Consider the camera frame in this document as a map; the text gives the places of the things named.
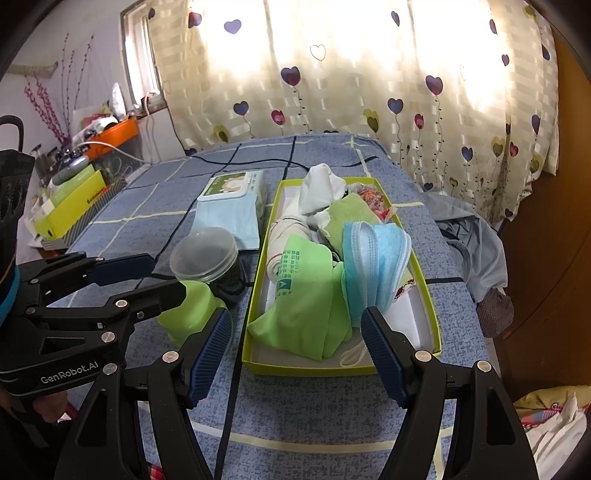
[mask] white plastic bag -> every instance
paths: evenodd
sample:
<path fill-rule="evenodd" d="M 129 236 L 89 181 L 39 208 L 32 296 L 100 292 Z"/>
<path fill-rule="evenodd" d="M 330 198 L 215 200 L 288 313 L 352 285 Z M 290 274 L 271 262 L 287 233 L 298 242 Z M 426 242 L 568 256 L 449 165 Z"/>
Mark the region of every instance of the white plastic bag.
<path fill-rule="evenodd" d="M 116 82 L 113 85 L 113 94 L 111 95 L 111 111 L 120 122 L 127 118 L 127 110 L 125 109 L 121 88 L 119 87 L 119 83 Z"/>

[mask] yellow shoebox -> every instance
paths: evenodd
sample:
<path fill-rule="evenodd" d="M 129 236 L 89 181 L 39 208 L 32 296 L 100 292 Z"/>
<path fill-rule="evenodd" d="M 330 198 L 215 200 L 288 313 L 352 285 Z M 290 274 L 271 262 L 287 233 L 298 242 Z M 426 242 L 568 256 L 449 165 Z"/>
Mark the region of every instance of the yellow shoebox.
<path fill-rule="evenodd" d="M 344 180 L 347 183 L 359 182 L 374 186 L 384 195 L 386 207 L 391 206 L 382 186 L 376 179 L 344 177 Z M 267 276 L 269 230 L 272 222 L 281 216 L 285 205 L 300 191 L 301 184 L 301 179 L 283 180 L 277 189 L 271 211 L 271 219 L 267 226 L 265 242 L 259 258 L 258 268 L 256 269 L 255 284 L 246 319 L 247 324 L 256 320 L 275 301 L 275 285 L 269 281 Z M 396 214 L 392 217 L 392 221 L 402 228 L 402 223 Z M 442 350 L 439 322 L 437 321 L 437 315 L 427 288 L 427 283 L 425 282 L 423 272 L 414 252 L 411 252 L 408 269 L 417 282 L 417 286 L 411 288 L 408 293 L 405 293 L 397 300 L 395 314 L 399 317 L 400 321 L 413 326 L 417 337 L 416 340 L 419 343 L 415 348 L 420 347 L 421 349 L 430 351 L 434 356 L 439 356 Z M 384 316 L 388 321 L 388 316 L 385 312 Z M 351 340 L 343 342 L 331 358 L 325 358 L 321 362 L 263 345 L 253 339 L 247 330 L 244 336 L 242 363 L 255 374 L 277 375 L 279 377 L 341 377 L 346 375 L 374 374 L 376 370 L 369 355 L 365 355 L 363 361 L 353 367 L 341 367 L 339 364 L 341 354 L 362 340 L 359 329 L 354 330 Z"/>
<path fill-rule="evenodd" d="M 45 217 L 34 222 L 37 233 L 48 239 L 61 238 L 98 200 L 105 187 L 102 174 L 96 171 L 57 207 L 49 206 L 50 210 Z"/>

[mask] open cardboard box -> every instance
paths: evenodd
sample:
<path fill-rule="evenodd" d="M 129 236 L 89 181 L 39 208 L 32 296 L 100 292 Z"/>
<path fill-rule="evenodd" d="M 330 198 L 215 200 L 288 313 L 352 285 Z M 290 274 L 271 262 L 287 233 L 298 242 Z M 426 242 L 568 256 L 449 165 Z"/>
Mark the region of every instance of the open cardboard box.
<path fill-rule="evenodd" d="M 347 184 L 365 183 L 375 186 L 384 193 L 379 182 L 366 177 L 345 177 Z M 271 211 L 271 218 L 265 234 L 265 241 L 256 271 L 254 290 L 252 293 L 251 307 L 247 323 L 253 322 L 266 312 L 275 301 L 275 284 L 269 281 L 267 270 L 267 243 L 269 241 L 269 227 L 273 221 L 281 217 L 283 210 L 289 201 L 297 194 L 302 184 L 301 179 L 283 180 Z M 384 194 L 386 206 L 390 202 Z M 400 228 L 402 224 L 398 216 L 394 215 L 392 221 Z M 313 240 L 318 241 L 313 232 Z M 386 312 L 382 312 L 384 318 L 393 330 L 404 333 L 413 347 L 425 349 L 438 356 L 441 354 L 441 336 L 439 324 L 433 307 L 433 302 L 423 277 L 423 272 L 418 264 L 417 257 L 411 252 L 408 267 L 413 274 L 417 285 L 404 293 L 393 302 Z M 306 358 L 284 350 L 278 350 L 253 340 L 246 331 L 244 348 L 242 350 L 242 363 L 252 372 L 261 375 L 278 375 L 282 377 L 339 377 L 346 375 L 370 375 L 376 373 L 374 364 L 369 354 L 355 367 L 341 367 L 339 365 L 341 355 L 353 348 L 362 340 L 359 329 L 353 329 L 353 336 L 347 342 L 341 343 L 331 358 L 321 362 Z"/>

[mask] heart pattern curtain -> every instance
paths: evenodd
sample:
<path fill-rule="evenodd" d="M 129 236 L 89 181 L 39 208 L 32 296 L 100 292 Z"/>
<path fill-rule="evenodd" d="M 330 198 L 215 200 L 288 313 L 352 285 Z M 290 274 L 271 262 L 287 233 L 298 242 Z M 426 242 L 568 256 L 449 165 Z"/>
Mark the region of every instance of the heart pattern curtain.
<path fill-rule="evenodd" d="M 491 222 L 556 173 L 554 41 L 522 0 L 153 0 L 148 26 L 188 153 L 367 135 Z"/>

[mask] blue bedsheet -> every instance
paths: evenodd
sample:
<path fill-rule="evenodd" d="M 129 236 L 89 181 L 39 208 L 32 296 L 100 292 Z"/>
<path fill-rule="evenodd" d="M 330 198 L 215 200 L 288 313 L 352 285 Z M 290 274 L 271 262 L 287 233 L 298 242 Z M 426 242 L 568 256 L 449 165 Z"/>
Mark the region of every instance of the blue bedsheet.
<path fill-rule="evenodd" d="M 279 182 L 302 178 L 303 166 L 327 163 L 339 176 L 376 177 L 392 203 L 417 202 L 410 178 L 384 149 L 366 137 L 328 134 L 281 137 L 231 144 L 150 167 L 117 195 L 72 246 L 72 251 L 116 258 L 148 252 L 157 258 L 156 272 L 171 274 L 168 259 L 175 244 L 191 229 L 195 198 L 208 179 L 221 171 L 265 170 L 267 203 Z M 413 240 L 433 299 L 443 340 L 443 362 L 471 366 L 487 359 L 470 294 L 448 247 L 424 206 L 398 210 Z M 242 256 L 250 280 L 257 254 Z M 144 280 L 142 285 L 156 280 Z M 137 281 L 90 286 L 56 306 L 95 306 L 133 289 Z M 232 311 L 238 327 L 207 399 L 189 412 L 197 439 L 212 471 L 226 421 L 228 395 L 249 295 Z M 128 366 L 146 365 L 174 349 L 155 319 L 137 324 L 127 350 Z M 79 406 L 88 386 L 71 392 Z M 147 459 L 158 463 L 148 406 L 140 405 Z M 377 375 L 344 378 L 288 378 L 254 375 L 242 368 L 232 419 L 223 478 L 377 479 L 400 429 L 405 411 L 388 399 Z M 452 433 L 454 404 L 448 402 L 429 479 L 442 474 Z"/>

